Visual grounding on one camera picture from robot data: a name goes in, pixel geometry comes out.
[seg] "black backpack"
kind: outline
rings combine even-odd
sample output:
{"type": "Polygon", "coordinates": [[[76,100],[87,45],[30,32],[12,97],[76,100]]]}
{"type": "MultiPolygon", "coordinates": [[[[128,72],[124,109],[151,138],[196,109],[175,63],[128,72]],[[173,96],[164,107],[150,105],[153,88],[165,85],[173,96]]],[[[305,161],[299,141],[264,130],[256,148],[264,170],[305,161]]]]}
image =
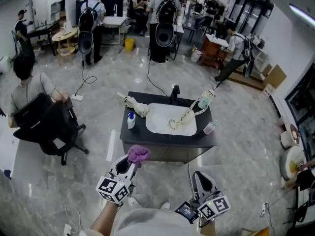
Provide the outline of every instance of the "black backpack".
{"type": "Polygon", "coordinates": [[[253,49],[252,49],[252,41],[249,38],[247,37],[243,38],[241,35],[238,35],[238,34],[234,34],[233,36],[238,36],[241,39],[243,39],[244,49],[242,51],[242,55],[246,61],[245,67],[243,69],[243,76],[245,79],[248,79],[251,76],[252,69],[254,66],[254,61],[255,61],[255,57],[254,57],[253,49]]]}
{"type": "Polygon", "coordinates": [[[96,8],[99,2],[93,8],[89,7],[89,2],[86,3],[86,9],[83,11],[79,19],[79,29],[80,31],[93,31],[97,24],[97,12],[96,8]]]}
{"type": "Polygon", "coordinates": [[[159,23],[175,23],[177,17],[177,8],[175,0],[163,0],[157,8],[157,20],[159,23]]]}

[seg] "ceiling light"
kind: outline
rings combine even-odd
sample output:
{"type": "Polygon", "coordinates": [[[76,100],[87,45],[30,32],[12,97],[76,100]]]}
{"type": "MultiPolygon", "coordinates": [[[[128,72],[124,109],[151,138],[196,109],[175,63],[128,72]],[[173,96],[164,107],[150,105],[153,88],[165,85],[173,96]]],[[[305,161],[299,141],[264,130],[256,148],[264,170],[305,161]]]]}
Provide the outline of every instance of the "ceiling light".
{"type": "Polygon", "coordinates": [[[313,27],[315,27],[315,19],[312,18],[309,14],[307,14],[303,10],[297,8],[293,4],[290,4],[290,8],[296,15],[303,18],[305,21],[307,21],[309,24],[311,24],[313,27]]]}

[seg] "black countertop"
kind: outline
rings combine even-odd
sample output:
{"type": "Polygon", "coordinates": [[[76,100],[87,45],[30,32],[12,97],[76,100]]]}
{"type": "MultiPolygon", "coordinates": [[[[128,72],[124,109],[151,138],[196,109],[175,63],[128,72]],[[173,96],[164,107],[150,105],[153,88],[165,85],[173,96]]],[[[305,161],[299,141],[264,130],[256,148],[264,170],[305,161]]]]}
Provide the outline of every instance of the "black countertop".
{"type": "MultiPolygon", "coordinates": [[[[149,105],[150,103],[169,104],[169,97],[162,95],[129,92],[128,96],[135,98],[136,101],[139,103],[144,103],[147,105],[149,105]]],[[[178,98],[176,105],[182,107],[190,107],[193,102],[193,100],[178,98]]],[[[201,109],[196,103],[193,110],[196,113],[201,109]]],[[[125,108],[120,134],[120,139],[126,143],[191,148],[212,148],[213,146],[217,145],[215,131],[207,136],[203,133],[203,129],[209,122],[212,121],[210,108],[208,108],[202,114],[196,116],[197,132],[192,136],[164,135],[153,133],[146,127],[146,118],[141,118],[138,114],[136,114],[135,126],[132,129],[128,129],[127,116],[128,113],[131,111],[134,111],[134,109],[128,107],[125,108]]]]}

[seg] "round wooden table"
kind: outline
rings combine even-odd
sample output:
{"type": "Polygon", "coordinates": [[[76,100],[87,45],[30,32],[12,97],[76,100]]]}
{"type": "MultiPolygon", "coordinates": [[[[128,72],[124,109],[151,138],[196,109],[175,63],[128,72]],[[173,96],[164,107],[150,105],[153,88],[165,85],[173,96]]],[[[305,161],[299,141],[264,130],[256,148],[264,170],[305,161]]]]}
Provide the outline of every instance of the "round wooden table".
{"type": "Polygon", "coordinates": [[[77,28],[72,28],[72,30],[69,33],[66,33],[64,29],[60,30],[58,33],[56,33],[52,37],[53,42],[58,42],[58,62],[59,65],[61,65],[60,59],[61,56],[69,56],[71,65],[72,65],[72,55],[75,52],[75,46],[71,45],[70,39],[73,38],[78,34],[78,29],[77,28]],[[60,42],[63,40],[67,40],[67,47],[61,48],[60,42]]]}

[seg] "black pants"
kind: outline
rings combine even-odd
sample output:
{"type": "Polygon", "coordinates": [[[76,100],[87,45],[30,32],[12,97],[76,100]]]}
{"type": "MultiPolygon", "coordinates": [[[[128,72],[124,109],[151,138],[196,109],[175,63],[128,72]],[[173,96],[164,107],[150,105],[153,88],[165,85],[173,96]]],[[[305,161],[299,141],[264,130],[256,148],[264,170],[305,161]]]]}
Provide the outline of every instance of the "black pants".
{"type": "Polygon", "coordinates": [[[20,40],[20,44],[22,47],[22,55],[31,57],[35,61],[35,54],[30,39],[28,38],[27,41],[20,40]]]}
{"type": "Polygon", "coordinates": [[[245,60],[231,59],[231,61],[226,64],[222,69],[219,76],[216,77],[216,81],[225,81],[238,67],[245,64],[245,60]]]}
{"type": "MultiPolygon", "coordinates": [[[[102,42],[102,26],[96,26],[93,30],[93,42],[94,42],[94,59],[99,58],[100,44],[102,42]]],[[[91,61],[91,52],[86,57],[86,61],[91,61]]]]}
{"type": "Polygon", "coordinates": [[[138,31],[145,30],[147,27],[148,14],[144,9],[136,9],[134,11],[138,31]]]}
{"type": "Polygon", "coordinates": [[[150,59],[155,62],[165,62],[166,49],[167,47],[161,47],[157,43],[156,29],[158,24],[150,24],[150,59]]]}

